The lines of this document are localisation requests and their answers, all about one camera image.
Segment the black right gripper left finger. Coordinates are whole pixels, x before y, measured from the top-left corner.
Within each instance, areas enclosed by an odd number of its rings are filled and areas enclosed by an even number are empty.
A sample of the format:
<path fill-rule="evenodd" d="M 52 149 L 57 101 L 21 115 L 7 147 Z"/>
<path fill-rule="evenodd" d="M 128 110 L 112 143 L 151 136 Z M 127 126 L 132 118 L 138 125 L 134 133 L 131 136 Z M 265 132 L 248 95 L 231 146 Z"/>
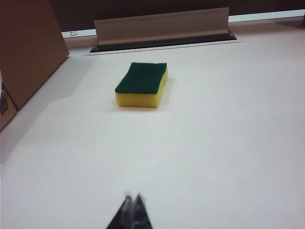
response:
<path fill-rule="evenodd" d="M 125 192 L 124 201 L 106 227 L 107 229 L 129 229 L 132 220 L 133 198 L 130 192 Z"/>

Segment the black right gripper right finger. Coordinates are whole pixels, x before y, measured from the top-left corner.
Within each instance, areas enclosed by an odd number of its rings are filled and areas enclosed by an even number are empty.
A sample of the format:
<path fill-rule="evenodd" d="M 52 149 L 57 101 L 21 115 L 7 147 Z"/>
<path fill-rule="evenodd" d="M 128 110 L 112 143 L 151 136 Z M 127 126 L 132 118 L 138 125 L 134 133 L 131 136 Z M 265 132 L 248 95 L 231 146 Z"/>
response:
<path fill-rule="evenodd" d="M 133 228 L 134 229 L 153 229 L 150 221 L 144 197 L 138 193 L 133 202 Z"/>

